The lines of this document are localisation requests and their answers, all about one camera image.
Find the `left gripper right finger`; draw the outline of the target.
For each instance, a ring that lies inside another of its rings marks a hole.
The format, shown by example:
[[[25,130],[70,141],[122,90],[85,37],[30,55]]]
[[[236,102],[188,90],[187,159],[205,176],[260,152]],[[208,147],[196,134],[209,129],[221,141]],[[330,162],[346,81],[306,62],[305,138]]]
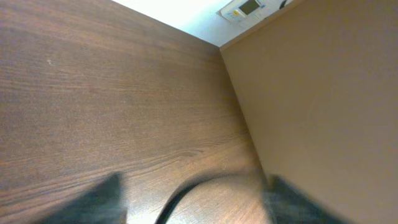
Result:
[[[271,223],[349,224],[278,175],[264,175],[262,199]]]

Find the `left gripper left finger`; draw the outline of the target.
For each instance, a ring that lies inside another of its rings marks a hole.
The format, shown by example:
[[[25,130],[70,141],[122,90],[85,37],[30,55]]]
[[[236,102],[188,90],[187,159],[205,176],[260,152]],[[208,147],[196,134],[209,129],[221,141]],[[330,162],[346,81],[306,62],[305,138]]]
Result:
[[[121,174],[113,173],[87,193],[40,220],[48,224],[126,223],[127,210],[122,204]]]

